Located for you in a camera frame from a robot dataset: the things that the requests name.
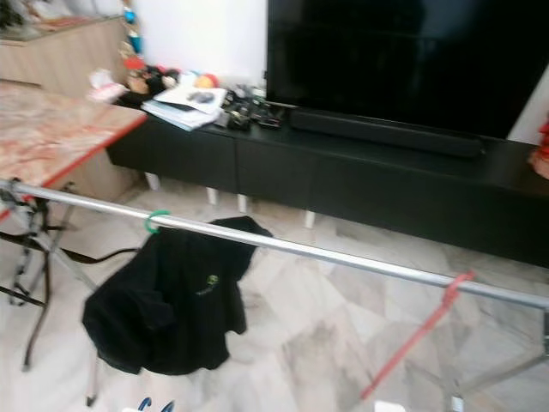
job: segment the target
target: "marble floor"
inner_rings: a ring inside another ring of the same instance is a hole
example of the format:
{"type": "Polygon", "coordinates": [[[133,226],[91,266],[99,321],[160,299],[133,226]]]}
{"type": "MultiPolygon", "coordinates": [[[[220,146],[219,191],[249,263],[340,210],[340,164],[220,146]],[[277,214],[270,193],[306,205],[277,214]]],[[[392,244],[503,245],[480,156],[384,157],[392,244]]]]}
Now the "marble floor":
{"type": "MultiPolygon", "coordinates": [[[[202,187],[163,179],[160,191],[144,184],[121,202],[210,221],[239,215],[234,195],[208,205],[202,187]]],[[[350,221],[253,201],[250,215],[276,237],[367,258],[455,276],[473,269],[479,282],[549,295],[549,271],[350,221]]],[[[90,256],[139,246],[142,221],[78,209],[62,244],[90,256]]],[[[18,249],[0,243],[0,283],[7,284],[18,249]]],[[[102,282],[130,256],[82,266],[102,282]]],[[[398,403],[407,412],[448,410],[448,396],[494,368],[542,353],[542,313],[462,294],[451,312],[421,341],[366,402],[359,393],[394,351],[437,307],[438,288],[259,249],[240,283],[249,329],[227,334],[231,358],[215,371],[167,377],[134,376],[100,365],[97,412],[120,412],[152,397],[172,399],[176,412],[373,412],[374,402],[398,403]]],[[[23,348],[38,315],[10,306],[0,295],[0,410],[85,411],[91,343],[80,324],[89,294],[54,265],[53,300],[33,367],[21,371],[23,348]]],[[[467,412],[549,410],[549,361],[465,398],[467,412]]]]}

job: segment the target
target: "television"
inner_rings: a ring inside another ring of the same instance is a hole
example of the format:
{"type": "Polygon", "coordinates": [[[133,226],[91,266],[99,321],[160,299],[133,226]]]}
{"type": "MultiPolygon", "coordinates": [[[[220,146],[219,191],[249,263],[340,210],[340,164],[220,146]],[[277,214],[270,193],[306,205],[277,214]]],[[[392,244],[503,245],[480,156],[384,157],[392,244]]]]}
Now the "television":
{"type": "Polygon", "coordinates": [[[549,62],[548,16],[540,0],[269,0],[267,98],[506,138],[549,62]]]}

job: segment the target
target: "black jacket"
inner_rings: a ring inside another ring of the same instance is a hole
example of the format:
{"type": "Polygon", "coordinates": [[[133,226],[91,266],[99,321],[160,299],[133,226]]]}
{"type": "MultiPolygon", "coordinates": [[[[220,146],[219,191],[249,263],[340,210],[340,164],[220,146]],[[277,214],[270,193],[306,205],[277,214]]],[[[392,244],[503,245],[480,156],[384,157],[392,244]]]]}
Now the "black jacket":
{"type": "MultiPolygon", "coordinates": [[[[247,216],[212,223],[271,235],[247,216]]],[[[82,322],[100,357],[129,373],[218,367],[229,355],[225,333],[246,330],[237,281],[255,249],[161,227],[86,301],[82,322]]]]}

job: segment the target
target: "marble table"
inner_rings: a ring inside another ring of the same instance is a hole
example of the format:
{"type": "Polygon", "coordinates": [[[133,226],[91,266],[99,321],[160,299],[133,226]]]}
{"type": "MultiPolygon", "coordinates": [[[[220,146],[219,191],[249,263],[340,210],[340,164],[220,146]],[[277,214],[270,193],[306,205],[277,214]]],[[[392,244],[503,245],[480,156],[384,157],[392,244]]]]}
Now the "marble table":
{"type": "Polygon", "coordinates": [[[0,82],[0,179],[51,185],[145,118],[135,109],[0,82]]]}

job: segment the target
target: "jacket logo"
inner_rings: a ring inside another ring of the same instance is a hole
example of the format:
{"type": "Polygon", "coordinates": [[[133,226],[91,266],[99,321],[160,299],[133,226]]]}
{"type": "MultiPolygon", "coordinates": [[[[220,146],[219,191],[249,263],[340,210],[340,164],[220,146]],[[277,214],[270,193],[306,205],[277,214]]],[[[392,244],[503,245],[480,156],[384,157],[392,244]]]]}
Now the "jacket logo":
{"type": "Polygon", "coordinates": [[[196,292],[198,296],[202,296],[203,294],[209,294],[211,291],[214,290],[215,285],[220,281],[220,278],[216,275],[210,275],[208,276],[208,279],[206,279],[206,283],[208,284],[208,287],[196,292]]]}

